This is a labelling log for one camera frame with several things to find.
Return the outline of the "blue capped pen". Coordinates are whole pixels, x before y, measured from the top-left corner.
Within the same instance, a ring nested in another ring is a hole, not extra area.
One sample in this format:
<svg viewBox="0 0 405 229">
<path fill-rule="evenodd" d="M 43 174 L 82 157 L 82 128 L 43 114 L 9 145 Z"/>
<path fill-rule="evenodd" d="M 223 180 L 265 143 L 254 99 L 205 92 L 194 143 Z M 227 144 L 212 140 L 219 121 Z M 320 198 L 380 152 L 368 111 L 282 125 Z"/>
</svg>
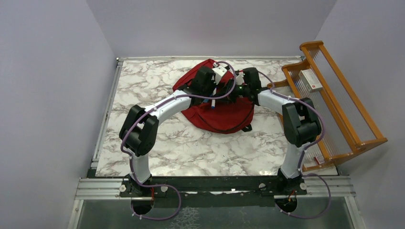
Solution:
<svg viewBox="0 0 405 229">
<path fill-rule="evenodd" d="M 212 93 L 212 98 L 214 98 L 214 96 L 216 95 L 216 88 L 214 88 L 213 93 Z M 215 104 L 216 104 L 216 100 L 212 99 L 211 100 L 211 108 L 214 109 L 215 108 Z"/>
</svg>

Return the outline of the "red backpack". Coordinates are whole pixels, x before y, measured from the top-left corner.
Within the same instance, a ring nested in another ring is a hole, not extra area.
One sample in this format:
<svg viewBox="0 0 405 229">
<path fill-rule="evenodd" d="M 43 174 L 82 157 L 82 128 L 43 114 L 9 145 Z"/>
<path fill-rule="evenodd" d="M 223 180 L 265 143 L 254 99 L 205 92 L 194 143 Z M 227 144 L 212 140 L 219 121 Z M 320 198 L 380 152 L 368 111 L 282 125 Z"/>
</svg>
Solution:
<svg viewBox="0 0 405 229">
<path fill-rule="evenodd" d="M 238 97 L 236 101 L 216 101 L 211 107 L 211 101 L 194 105 L 181 113 L 195 127 L 220 133 L 232 134 L 240 130 L 251 131 L 255 105 L 248 98 Z"/>
</svg>

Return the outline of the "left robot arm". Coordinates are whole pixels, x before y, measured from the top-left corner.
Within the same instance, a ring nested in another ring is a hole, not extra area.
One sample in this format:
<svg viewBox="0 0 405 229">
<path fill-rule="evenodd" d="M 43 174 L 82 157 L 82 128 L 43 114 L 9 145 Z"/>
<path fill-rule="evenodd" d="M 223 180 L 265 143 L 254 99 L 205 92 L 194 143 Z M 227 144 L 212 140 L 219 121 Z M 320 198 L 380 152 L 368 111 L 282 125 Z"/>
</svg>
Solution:
<svg viewBox="0 0 405 229">
<path fill-rule="evenodd" d="M 119 137 L 121 151 L 129 155 L 129 175 L 133 180 L 132 190 L 137 195 L 144 196 L 150 190 L 148 153 L 155 145 L 159 125 L 205 100 L 226 97 L 218 94 L 216 87 L 227 73 L 227 69 L 217 63 L 212 67 L 201 66 L 190 81 L 180 85 L 167 98 L 145 108 L 139 105 L 130 108 Z"/>
</svg>

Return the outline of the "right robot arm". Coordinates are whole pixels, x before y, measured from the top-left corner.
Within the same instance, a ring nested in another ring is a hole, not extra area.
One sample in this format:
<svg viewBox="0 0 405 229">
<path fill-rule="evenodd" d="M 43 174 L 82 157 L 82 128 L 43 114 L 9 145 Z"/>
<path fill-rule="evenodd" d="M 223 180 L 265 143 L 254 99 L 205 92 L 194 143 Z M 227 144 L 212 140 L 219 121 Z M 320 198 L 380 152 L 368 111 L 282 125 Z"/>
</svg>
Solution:
<svg viewBox="0 0 405 229">
<path fill-rule="evenodd" d="M 261 85 L 261 72 L 255 67 L 242 69 L 243 84 L 236 85 L 231 98 L 248 98 L 257 106 L 269 108 L 282 115 L 284 136 L 288 141 L 287 153 L 277 172 L 276 189 L 281 194 L 292 191 L 302 178 L 305 151 L 323 136 L 323 122 L 310 98 L 294 98 Z"/>
</svg>

